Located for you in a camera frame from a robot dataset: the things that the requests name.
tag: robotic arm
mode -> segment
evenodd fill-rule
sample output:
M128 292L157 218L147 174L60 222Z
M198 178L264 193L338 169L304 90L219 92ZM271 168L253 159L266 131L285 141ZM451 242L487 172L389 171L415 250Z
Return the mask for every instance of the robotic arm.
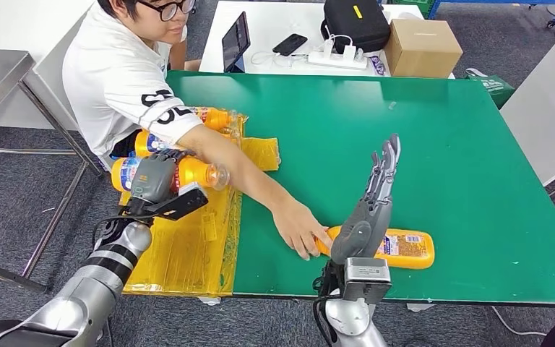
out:
M365 192L333 241L331 260L322 276L314 281L319 294L314 300L314 318L329 347L388 346L371 317L375 304L390 289L390 272L386 260L374 259L374 255L390 222L392 183L400 153L396 134L384 141L381 160L373 153Z
M0 347L94 346L138 259L152 241L154 217L178 220L207 204L198 184L171 192L178 161L187 152L165 150L142 159L131 199L107 226L93 252L52 300L24 322L0 321Z

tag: black tablet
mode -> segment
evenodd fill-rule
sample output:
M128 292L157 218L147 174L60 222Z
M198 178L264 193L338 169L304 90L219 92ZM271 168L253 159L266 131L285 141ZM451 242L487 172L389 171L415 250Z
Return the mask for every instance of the black tablet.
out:
M222 53L224 61L224 72L233 72L238 68L235 63L244 55L250 46L250 32L246 13L242 12L222 38Z

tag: wire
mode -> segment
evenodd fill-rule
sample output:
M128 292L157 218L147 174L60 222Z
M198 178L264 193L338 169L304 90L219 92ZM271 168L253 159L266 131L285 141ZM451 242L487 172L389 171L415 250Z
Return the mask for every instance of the wire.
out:
M265 57L257 59L257 56L259 54L264 54ZM250 58L250 62L254 65L260 65L260 64L266 63L269 59L271 59L271 62L275 65L278 65L279 67L291 68L293 67L293 62L302 60L307 56L308 56L307 53L298 53L298 54L291 54L290 56L282 57L279 53L274 53L269 51L258 51L252 54L252 57ZM288 59L288 65L280 64L279 60L281 59Z
M347 38L347 39L350 40L350 46L352 46L354 44L354 41L348 35L333 35L333 34L331 34L331 36L329 36L329 40L332 39L332 38Z
M256 61L254 61L254 57L257 56L257 54L261 54L261 53L266 55L265 58L261 61L259 61L258 59ZM274 53L274 52L269 52L269 51L258 51L256 53L252 54L252 57L250 58L250 62L253 63L254 65L260 65L260 64L263 64L263 63L267 62L267 60L273 59L273 58L275 58L276 56L279 56L279 55L280 55L279 53Z
M327 332L324 330L324 328L322 327L322 323L320 322L320 316L319 316L319 310L318 310L318 305L320 305L320 303L326 301L326 300L332 300L332 299L341 299L342 296L341 294L336 294L336 295L325 295L325 296L320 296L318 298L316 298L314 300L314 305L313 305L313 309L314 309L314 320L316 321L316 325L318 326L318 329L320 329L320 333L322 334L322 337L324 338L324 341L327 342L327 345L329 347L332 347L333 344L329 338L329 336L327 335Z
M539 333L537 331L526 331L524 333L520 333L517 332L516 330L513 330L512 328L509 327L509 325L507 325L507 323L505 322L505 320L503 320L503 317L501 317L501 315L499 314L499 311L496 310L496 307L491 306L492 310L494 311L494 313L496 313L496 316L499 318L499 320L501 321L501 323L503 323L503 325L512 333L516 334L516 335L539 335L539 336L546 336L547 334L544 333Z
M111 317L107 317L107 337L109 338L109 346L113 347L113 336L111 335Z
M153 213L151 215L116 215L113 217L109 217L109 218L104 218L102 220L99 220L96 224L95 227L92 229L92 246L90 247L92 250L95 249L95 243L97 242L96 238L97 238L97 230L99 229L99 226L101 225L101 223L105 223L105 222L109 222L111 220L116 220L116 219L137 219L137 220L144 220L144 219L148 219L148 218L154 218L157 215L159 215L159 213Z

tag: white t-shirt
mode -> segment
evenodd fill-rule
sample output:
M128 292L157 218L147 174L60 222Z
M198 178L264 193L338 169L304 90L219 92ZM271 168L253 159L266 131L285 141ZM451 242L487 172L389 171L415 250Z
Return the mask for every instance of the white t-shirt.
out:
M140 128L175 145L202 123L165 82L169 48L150 49L98 3L91 6L67 50L63 84L93 153L106 157Z

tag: brown box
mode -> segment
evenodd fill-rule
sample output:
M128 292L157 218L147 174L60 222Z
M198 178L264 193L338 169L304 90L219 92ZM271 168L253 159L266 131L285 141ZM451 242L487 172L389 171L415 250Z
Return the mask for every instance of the brown box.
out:
M392 20L384 47L392 76L449 76L463 54L444 20Z

